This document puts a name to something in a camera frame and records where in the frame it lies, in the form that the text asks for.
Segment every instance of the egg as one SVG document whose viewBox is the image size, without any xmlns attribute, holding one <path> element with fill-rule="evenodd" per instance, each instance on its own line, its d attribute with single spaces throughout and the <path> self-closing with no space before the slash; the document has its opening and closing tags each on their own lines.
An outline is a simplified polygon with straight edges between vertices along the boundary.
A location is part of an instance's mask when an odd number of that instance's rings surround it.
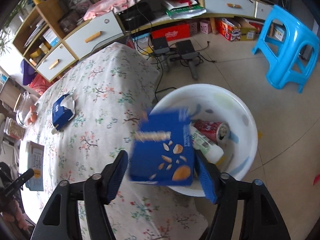
<svg viewBox="0 0 320 240">
<path fill-rule="evenodd" d="M 38 116 L 36 113 L 31 114 L 31 122 L 34 123 L 37 120 Z"/>
</svg>

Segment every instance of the blue snack box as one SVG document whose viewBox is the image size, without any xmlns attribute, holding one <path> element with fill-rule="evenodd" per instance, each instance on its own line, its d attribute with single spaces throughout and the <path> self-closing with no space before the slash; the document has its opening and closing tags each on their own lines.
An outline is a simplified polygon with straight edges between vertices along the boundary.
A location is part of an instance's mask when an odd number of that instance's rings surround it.
<svg viewBox="0 0 320 240">
<path fill-rule="evenodd" d="M 52 107 L 52 124 L 57 131 L 59 131 L 67 122 L 74 116 L 72 109 L 61 106 L 61 101 L 69 96 L 69 94 L 62 95 Z"/>
<path fill-rule="evenodd" d="M 188 109 L 150 114 L 135 133 L 131 180 L 159 186 L 190 186 L 194 152 Z"/>
</svg>

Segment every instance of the red can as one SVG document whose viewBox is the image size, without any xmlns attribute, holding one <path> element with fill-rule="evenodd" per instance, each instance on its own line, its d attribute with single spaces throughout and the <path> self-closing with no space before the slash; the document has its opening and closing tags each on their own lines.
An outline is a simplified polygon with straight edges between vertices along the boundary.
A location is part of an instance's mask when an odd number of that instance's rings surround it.
<svg viewBox="0 0 320 240">
<path fill-rule="evenodd" d="M 227 138 L 230 133 L 230 127 L 226 122 L 208 122 L 198 120 L 193 126 L 200 133 L 216 143 L 221 142 L 224 138 Z"/>
</svg>

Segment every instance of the white bottle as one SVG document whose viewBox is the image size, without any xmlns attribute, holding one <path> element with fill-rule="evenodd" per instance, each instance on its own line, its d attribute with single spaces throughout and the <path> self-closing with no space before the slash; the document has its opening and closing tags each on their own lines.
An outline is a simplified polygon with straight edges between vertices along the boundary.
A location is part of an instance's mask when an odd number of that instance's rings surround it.
<svg viewBox="0 0 320 240">
<path fill-rule="evenodd" d="M 194 149 L 200 150 L 208 162 L 217 164 L 223 156 L 223 150 L 192 125 L 189 126 L 189 130 Z"/>
</svg>

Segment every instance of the white box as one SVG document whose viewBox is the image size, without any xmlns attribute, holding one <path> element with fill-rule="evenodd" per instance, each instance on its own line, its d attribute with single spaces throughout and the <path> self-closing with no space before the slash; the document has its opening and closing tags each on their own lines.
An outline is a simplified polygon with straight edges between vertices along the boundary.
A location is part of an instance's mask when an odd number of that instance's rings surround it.
<svg viewBox="0 0 320 240">
<path fill-rule="evenodd" d="M 47 30 L 43 34 L 43 37 L 50 44 L 51 47 L 54 47 L 60 41 L 60 39 L 57 37 L 57 35 L 53 32 L 51 28 L 49 28 L 49 30 Z"/>
<path fill-rule="evenodd" d="M 284 36 L 285 36 L 285 28 L 281 27 L 279 25 L 274 25 L 274 36 L 279 40 L 279 41 L 283 41 Z"/>
</svg>

